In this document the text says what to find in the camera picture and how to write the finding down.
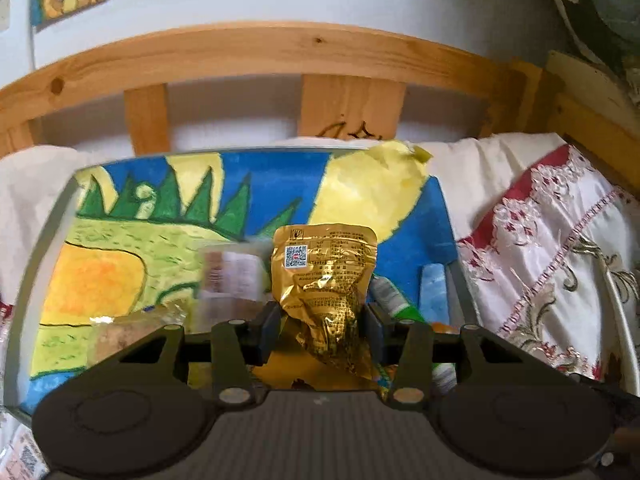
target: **qr code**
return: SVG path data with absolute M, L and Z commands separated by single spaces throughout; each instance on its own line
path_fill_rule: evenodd
M 306 267 L 306 245 L 290 245 L 285 247 L 284 268 L 301 269 Z
M 38 459 L 31 451 L 29 446 L 25 446 L 22 448 L 22 453 L 20 454 L 20 461 L 25 466 L 30 475 L 33 475 L 35 471 L 35 467 L 38 464 Z

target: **wooden slat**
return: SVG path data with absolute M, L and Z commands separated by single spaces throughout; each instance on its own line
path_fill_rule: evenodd
M 478 137 L 502 134 L 516 130 L 516 120 L 526 87 L 526 77 L 517 70 L 508 69 L 496 81 L 494 97 L 489 99 L 484 122 Z
M 564 82 L 531 63 L 514 60 L 510 66 L 527 78 L 515 129 L 528 134 L 545 132 L 556 95 L 564 89 Z
M 124 106 L 136 155 L 171 151 L 165 84 L 125 91 Z
M 640 140 L 571 96 L 556 96 L 546 130 L 575 139 L 640 190 Z
M 0 156 L 18 152 L 42 142 L 40 120 L 27 121 L 0 132 Z
M 100 46 L 0 90 L 0 130 L 132 88 L 247 74 L 332 74 L 452 89 L 509 102 L 506 67 L 448 46 L 319 23 L 234 22 Z
M 406 84 L 343 75 L 304 75 L 300 136 L 393 139 Z

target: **ribbed gray panel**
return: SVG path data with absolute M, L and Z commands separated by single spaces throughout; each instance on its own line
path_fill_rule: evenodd
M 188 459 L 148 478 L 508 480 L 468 464 L 426 418 L 392 410 L 373 392 L 271 392 L 254 410 L 223 415 Z M 594 479 L 589 471 L 564 477 Z

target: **brown snack packet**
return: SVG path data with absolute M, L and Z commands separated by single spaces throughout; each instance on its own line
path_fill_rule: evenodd
M 300 321 L 299 343 L 325 363 L 370 377 L 357 317 L 376 266 L 376 234 L 346 224 L 292 225 L 279 228 L 273 244 L 273 297 Z

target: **white qr code sticker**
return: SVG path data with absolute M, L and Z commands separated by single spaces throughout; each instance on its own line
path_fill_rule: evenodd
M 302 269 L 306 267 L 306 245 L 290 245 L 284 249 L 284 268 Z

